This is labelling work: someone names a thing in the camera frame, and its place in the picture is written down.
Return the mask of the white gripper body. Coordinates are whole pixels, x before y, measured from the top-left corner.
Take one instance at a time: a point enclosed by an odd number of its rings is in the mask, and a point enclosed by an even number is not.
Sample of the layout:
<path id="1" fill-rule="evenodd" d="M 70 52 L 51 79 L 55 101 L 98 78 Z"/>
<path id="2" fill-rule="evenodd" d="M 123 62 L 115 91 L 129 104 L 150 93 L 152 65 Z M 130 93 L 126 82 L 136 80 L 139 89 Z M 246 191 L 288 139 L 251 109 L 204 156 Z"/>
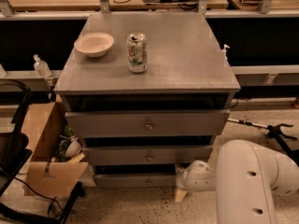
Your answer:
<path id="1" fill-rule="evenodd" d="M 194 161 L 188 167 L 176 173 L 177 189 L 188 192 L 201 192 L 211 190 L 210 167 L 204 161 Z"/>

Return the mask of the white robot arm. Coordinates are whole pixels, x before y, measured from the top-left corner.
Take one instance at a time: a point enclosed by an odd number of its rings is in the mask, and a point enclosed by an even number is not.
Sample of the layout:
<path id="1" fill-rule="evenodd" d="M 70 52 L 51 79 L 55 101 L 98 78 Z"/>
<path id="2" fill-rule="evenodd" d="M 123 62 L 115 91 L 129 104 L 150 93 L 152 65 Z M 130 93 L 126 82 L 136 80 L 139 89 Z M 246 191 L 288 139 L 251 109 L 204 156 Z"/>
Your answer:
<path id="1" fill-rule="evenodd" d="M 278 224 L 272 195 L 299 189 L 299 167 L 289 156 L 247 140 L 222 145 L 214 172 L 204 161 L 176 171 L 175 201 L 214 190 L 217 224 Z"/>

